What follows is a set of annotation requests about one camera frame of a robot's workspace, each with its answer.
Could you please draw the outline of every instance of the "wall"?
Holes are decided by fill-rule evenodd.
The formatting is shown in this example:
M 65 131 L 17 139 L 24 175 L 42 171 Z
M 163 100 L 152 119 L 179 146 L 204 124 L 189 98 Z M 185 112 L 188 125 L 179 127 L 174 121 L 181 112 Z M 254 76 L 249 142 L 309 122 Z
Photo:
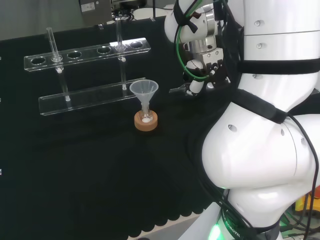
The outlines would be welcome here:
M 0 40 L 84 27 L 78 0 L 1 0 Z

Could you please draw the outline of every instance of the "funnel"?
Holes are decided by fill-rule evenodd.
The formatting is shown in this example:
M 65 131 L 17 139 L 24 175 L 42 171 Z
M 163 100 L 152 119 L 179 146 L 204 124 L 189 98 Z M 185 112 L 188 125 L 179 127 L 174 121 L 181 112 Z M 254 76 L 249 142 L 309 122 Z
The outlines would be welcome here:
M 150 111 L 149 102 L 158 90 L 158 84 L 152 80 L 139 80 L 130 85 L 130 91 L 140 100 L 142 110 L 134 117 L 134 124 L 141 131 L 151 131 L 158 125 L 158 116 Z

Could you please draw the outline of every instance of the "green cable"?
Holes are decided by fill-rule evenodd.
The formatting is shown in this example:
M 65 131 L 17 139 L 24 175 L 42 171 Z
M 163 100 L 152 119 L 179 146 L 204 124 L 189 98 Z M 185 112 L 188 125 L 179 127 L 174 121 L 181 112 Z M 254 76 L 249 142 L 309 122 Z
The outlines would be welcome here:
M 202 0 L 198 1 L 194 6 L 193 8 L 190 10 L 190 12 L 186 15 L 187 17 L 190 17 L 191 14 L 194 13 L 194 11 L 198 8 L 198 6 L 201 4 Z M 179 52 L 179 40 L 180 40 L 180 34 L 181 34 L 181 30 L 182 30 L 182 26 L 179 27 L 179 31 L 178 31 L 178 34 L 177 34 L 177 37 L 176 37 L 176 54 L 178 56 L 178 59 L 179 59 L 179 62 L 181 64 L 181 66 L 183 67 L 183 69 L 193 78 L 195 79 L 198 79 L 198 80 L 205 80 L 209 77 L 209 75 L 207 76 L 196 76 L 194 74 L 192 74 L 188 69 L 187 67 L 185 66 L 184 62 L 182 61 L 181 59 L 181 56 L 180 56 L 180 52 Z

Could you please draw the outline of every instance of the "black tablecloth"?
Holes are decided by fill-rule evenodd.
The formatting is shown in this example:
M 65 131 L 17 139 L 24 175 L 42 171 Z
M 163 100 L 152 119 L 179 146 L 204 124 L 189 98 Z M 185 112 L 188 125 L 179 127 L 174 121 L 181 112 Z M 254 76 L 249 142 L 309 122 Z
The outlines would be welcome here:
M 127 79 L 159 84 L 155 131 L 135 129 L 135 99 L 41 116 L 38 98 L 61 92 L 54 69 L 24 70 L 24 56 L 50 52 L 43 35 L 0 42 L 0 238 L 125 240 L 210 203 L 186 154 L 186 139 L 228 104 L 227 90 L 197 99 L 169 95 L 183 83 L 164 18 L 123 24 L 123 39 L 151 51 L 127 57 Z M 116 41 L 115 26 L 55 34 L 59 50 Z M 120 81 L 117 59 L 65 67 L 70 91 Z M 311 99 L 301 111 L 319 112 Z

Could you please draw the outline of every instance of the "plastic funnel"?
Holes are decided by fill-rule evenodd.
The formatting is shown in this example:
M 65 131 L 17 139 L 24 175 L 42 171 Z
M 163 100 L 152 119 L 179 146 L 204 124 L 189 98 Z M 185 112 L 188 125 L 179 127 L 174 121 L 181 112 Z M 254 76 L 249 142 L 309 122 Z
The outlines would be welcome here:
M 158 83 L 155 81 L 139 80 L 130 85 L 130 91 L 140 100 L 142 105 L 147 105 L 158 87 Z

